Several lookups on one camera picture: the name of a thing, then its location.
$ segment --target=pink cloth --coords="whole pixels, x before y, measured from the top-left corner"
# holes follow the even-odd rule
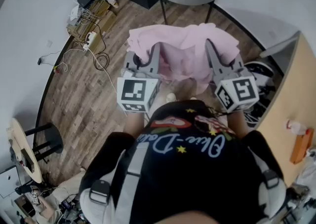
[[[214,43],[223,63],[230,63],[239,54],[239,41],[214,23],[185,28],[153,25],[130,30],[129,35],[127,51],[134,51],[143,62],[148,61],[152,47],[160,42],[159,73],[166,80],[195,79],[197,94],[207,88],[213,76],[206,57],[206,39]]]

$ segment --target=white box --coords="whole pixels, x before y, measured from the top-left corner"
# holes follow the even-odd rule
[[[259,101],[253,76],[222,80],[215,90],[215,95],[227,112],[248,109]]]
[[[118,77],[117,102],[126,112],[149,112],[160,83],[157,78]]]

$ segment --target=orange object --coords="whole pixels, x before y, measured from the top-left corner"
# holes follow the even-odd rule
[[[305,135],[298,135],[296,137],[294,149],[290,158],[291,163],[297,164],[303,160],[306,155],[306,150],[312,145],[313,136],[314,129],[309,128]]]

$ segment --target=star print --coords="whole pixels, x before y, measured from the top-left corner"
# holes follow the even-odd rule
[[[216,131],[215,131],[214,129],[210,130],[209,133],[210,133],[211,135],[216,135]]]
[[[181,152],[181,153],[186,153],[186,152],[187,152],[187,151],[186,151],[186,148],[184,148],[184,147],[182,147],[182,146],[177,147],[177,149],[178,149],[178,152]]]
[[[196,112],[195,110],[193,109],[186,109],[187,112]]]

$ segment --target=chair leg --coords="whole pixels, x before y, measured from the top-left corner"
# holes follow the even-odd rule
[[[208,23],[208,19],[209,19],[209,16],[211,15],[211,12],[212,12],[212,9],[213,9],[213,5],[214,5],[214,0],[212,2],[210,2],[210,4],[209,4],[209,9],[208,9],[208,13],[207,13],[207,17],[206,17],[205,23]]]
[[[163,6],[163,0],[160,0],[160,4],[161,4],[161,8],[162,8],[162,14],[163,14],[163,18],[164,18],[164,23],[165,23],[166,25],[168,25],[166,13],[165,13],[165,11],[164,11],[164,6]]]

